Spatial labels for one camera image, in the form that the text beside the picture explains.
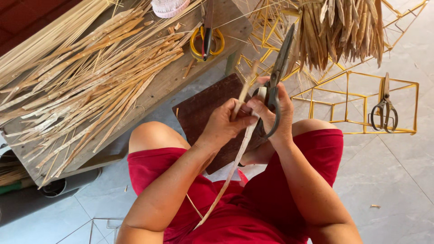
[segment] bench leg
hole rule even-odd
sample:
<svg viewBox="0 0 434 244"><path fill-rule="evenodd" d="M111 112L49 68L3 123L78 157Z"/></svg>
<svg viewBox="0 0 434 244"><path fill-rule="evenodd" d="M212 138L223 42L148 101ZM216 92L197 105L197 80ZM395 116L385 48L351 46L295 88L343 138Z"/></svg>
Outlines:
<svg viewBox="0 0 434 244"><path fill-rule="evenodd" d="M240 59L241 51L246 46L246 43L240 42L239 46L240 48L237 51L233 52L231 55L227 57L226 69L224 71L225 76L228 76L233 72L235 72L235 66L237 65L238 60Z"/></svg>

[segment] fingernail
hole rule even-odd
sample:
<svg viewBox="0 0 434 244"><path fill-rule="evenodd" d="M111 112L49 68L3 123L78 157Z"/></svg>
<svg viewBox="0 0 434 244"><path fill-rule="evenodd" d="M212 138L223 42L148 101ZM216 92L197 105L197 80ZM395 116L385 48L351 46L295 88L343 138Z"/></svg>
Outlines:
<svg viewBox="0 0 434 244"><path fill-rule="evenodd" d="M256 101L255 100L249 100L248 102L247 102L247 107L249 107L249 108L255 108L256 107Z"/></svg>

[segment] brush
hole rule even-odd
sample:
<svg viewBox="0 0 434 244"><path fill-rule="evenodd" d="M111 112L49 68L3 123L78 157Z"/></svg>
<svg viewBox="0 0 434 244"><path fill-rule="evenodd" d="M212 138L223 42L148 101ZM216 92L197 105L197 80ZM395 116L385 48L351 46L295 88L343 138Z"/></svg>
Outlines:
<svg viewBox="0 0 434 244"><path fill-rule="evenodd" d="M183 11L190 0L153 0L152 8L156 16L160 18L172 18Z"/></svg>

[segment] person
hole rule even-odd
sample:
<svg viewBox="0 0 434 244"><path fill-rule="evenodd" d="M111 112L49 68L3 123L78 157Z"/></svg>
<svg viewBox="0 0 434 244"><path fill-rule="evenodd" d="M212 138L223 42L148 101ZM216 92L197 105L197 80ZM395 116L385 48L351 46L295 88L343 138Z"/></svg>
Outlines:
<svg viewBox="0 0 434 244"><path fill-rule="evenodd" d="M260 77L264 83L269 77ZM276 132L241 164L268 163L240 194L226 194L194 229L218 192L201 175L210 158L257 118L269 132L275 115L253 97L230 121L236 99L214 110L190 146L159 122L138 126L129 142L134 202L116 243L362 243L356 225L332 189L343 150L342 132L316 119L292 123L293 105L278 84L281 119Z"/></svg>

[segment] wooden board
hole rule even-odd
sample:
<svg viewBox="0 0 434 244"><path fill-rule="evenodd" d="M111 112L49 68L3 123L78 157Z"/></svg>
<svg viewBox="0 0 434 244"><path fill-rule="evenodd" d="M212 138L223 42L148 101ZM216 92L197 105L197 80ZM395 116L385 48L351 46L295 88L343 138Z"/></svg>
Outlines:
<svg viewBox="0 0 434 244"><path fill-rule="evenodd" d="M202 134L214 109L221 106L230 98L238 98L242 88L243 84L240 78L237 74L233 73L172 108L175 115L178 109L178 121L190 145L193 145ZM236 138L231 139L221 148L207 167L209 175L235 160L245 132L246 130L241 131ZM266 139L261 138L259 132L255 130L246 151L255 149L265 141Z"/></svg>
<svg viewBox="0 0 434 244"><path fill-rule="evenodd" d="M124 1L125 6L130 6L131 3L134 2L133 0L126 0ZM119 8L119 11L125 11L126 8ZM234 20L243 14L238 10L237 6L231 1L231 0L215 0L214 1L214 18L213 18L213 26L219 26L222 24L225 24L231 20ZM89 27L90 30L87 30L84 34L88 33L92 29L95 29L100 23L103 23L105 20L109 19L112 16L112 8L108 9L105 13L103 13L95 22ZM150 16L150 14L145 15L145 21L149 21L152 19L158 19L155 16ZM189 31L192 30L194 26L196 26L199 21L201 21L201 10L200 8L194 9L192 12L190 12L188 15L181 18L178 22L186 25L181 27L177 32L182 31ZM190 55L189 46L184 46L184 55L179 58L178 60L172 62L170 65L165 67L163 71L161 71L151 82L151 84L148 86L148 88L143 92L143 94L137 99L136 106L143 106L139 107L138 109L132 110L132 112L126 117L126 119L123 119L118 126L114 129L113 133L110 135L110 137L105 141L105 143L102 145L102 147L99 148L99 151L102 150L106 145L110 144L113 140L115 140L117 137L122 135L125 131L127 131L130 127L141 121L146 115L151 113L155 108L157 108L160 104L162 104L164 101L166 101L168 98L173 96L175 93L183 89L186 85L188 85L190 82L196 80L200 75L205 73L207 70L209 70L211 67L219 63L221 60L227 58L232 53L236 52L239 47L244 46L244 42L239 41L240 40L247 40L248 36L250 35L252 31L252 26L245 17L241 17L235 21L232 21L226 25L223 25L219 27L220 31L223 33L225 38L225 48L223 52L218 55L213 60L208 60L207 62L200 62L196 64L196 67L190 70L188 76L183 79L182 76L184 74L184 71L181 69L183 67L188 66L191 59L193 58ZM157 37L151 38L149 42L155 40ZM18 81L14 81L8 85L13 86ZM98 143L101 141L102 137L106 134L106 132L109 130L109 128L113 125L113 123L117 119L114 119L108 126L106 126L92 141L89 142L89 144L73 159L71 164L66 167L64 170L64 173L60 176L61 178L64 177L66 174L70 174L70 172L77 170L80 166L85 164L92 156L95 155L93 153L93 149L98 145ZM25 128L26 124L20 123L21 118L17 118L9 123L7 123L3 127L3 131L6 134L15 133L22 131L23 128ZM79 131L82 131L85 127L87 127L89 123L83 123L83 125L80 125L77 128L77 133ZM16 139L15 137L8 137L5 138L6 142L8 144L12 144L12 142ZM74 148L79 140L77 140L75 143L71 145L71 148ZM58 140L56 144L54 145L54 148L59 147L62 144L61 140ZM28 143L25 145L20 145L13 147L12 150L16 153L20 161L23 163L24 167L29 172L32 179L35 181L37 185L40 185L42 183L42 179L45 176L44 172L48 170L49 165L52 163L53 159L50 159L46 165L43 167L41 173L39 173L39 169L37 169L35 166L39 164L39 162L45 158L48 153L49 149L46 150L44 153L42 153L39 157L32 160L31 162L28 162L27 159L23 159L23 156L30 152L36 143ZM54 167L57 168L59 165L61 165L63 158L65 157L66 150L62 150L58 156L58 159L56 160Z"/></svg>

